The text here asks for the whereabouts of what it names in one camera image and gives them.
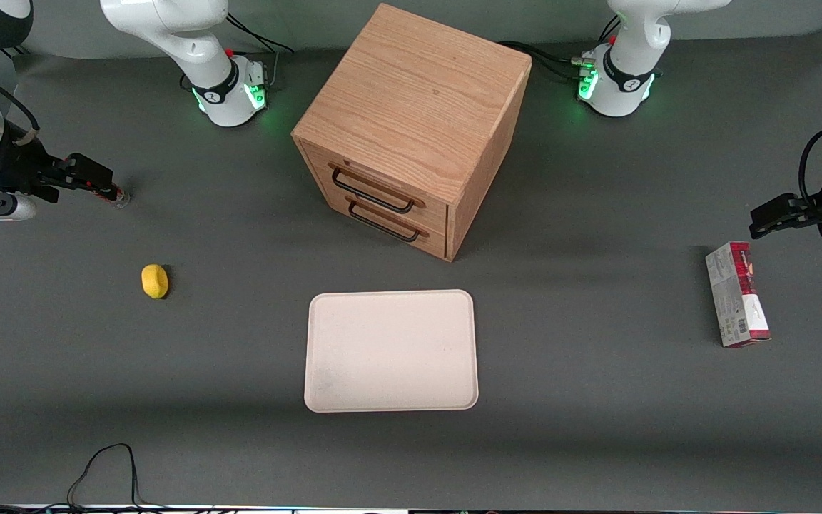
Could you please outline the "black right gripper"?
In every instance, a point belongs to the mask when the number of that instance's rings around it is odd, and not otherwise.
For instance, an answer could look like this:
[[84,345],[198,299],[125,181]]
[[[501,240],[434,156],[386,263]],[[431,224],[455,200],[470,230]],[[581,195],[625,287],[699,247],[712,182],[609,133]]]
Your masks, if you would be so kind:
[[39,140],[25,146],[17,146],[14,140],[12,133],[5,133],[0,143],[0,191],[35,196],[56,204],[59,190],[55,182],[60,176],[60,162],[64,173],[60,188],[84,190],[104,201],[111,200],[114,182],[112,170],[107,166],[81,153],[72,153],[60,161],[49,155]]

